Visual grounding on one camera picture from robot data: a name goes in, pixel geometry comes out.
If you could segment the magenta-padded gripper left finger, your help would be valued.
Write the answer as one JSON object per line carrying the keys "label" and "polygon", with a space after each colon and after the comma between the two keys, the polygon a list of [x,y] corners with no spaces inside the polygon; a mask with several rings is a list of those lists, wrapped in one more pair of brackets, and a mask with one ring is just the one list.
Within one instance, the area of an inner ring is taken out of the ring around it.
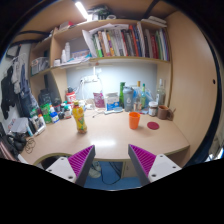
{"label": "magenta-padded gripper left finger", "polygon": [[91,145],[68,158],[58,158],[47,171],[83,187],[94,157],[95,146]]}

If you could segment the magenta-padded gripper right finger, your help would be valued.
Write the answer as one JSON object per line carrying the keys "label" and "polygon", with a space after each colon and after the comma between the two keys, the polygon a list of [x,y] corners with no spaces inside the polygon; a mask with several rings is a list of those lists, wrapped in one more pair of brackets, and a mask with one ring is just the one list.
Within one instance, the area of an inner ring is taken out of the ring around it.
{"label": "magenta-padded gripper right finger", "polygon": [[132,144],[128,145],[128,155],[131,158],[142,186],[180,170],[180,167],[166,155],[154,155]]}

